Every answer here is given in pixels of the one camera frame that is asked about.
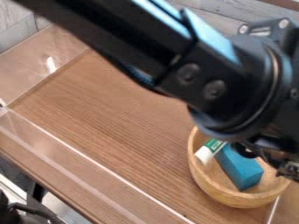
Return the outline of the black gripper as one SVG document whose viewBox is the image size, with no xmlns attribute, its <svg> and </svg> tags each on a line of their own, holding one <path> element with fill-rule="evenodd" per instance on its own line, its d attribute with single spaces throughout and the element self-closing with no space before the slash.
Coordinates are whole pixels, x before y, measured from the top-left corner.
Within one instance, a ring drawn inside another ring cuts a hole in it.
<svg viewBox="0 0 299 224">
<path fill-rule="evenodd" d="M 299 142 L 269 131 L 235 142 L 233 148 L 243 158 L 261 158 L 278 177 L 299 183 Z"/>
</svg>

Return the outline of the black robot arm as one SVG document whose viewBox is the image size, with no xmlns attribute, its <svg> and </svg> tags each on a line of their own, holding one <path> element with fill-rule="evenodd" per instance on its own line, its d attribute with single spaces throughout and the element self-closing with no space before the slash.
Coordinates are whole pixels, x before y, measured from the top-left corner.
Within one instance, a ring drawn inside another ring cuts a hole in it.
<svg viewBox="0 0 299 224">
<path fill-rule="evenodd" d="M 165 0 L 14 0 L 80 39 L 143 88 L 182 101 L 201 131 L 299 182 L 299 23 L 223 35 Z"/>
</svg>

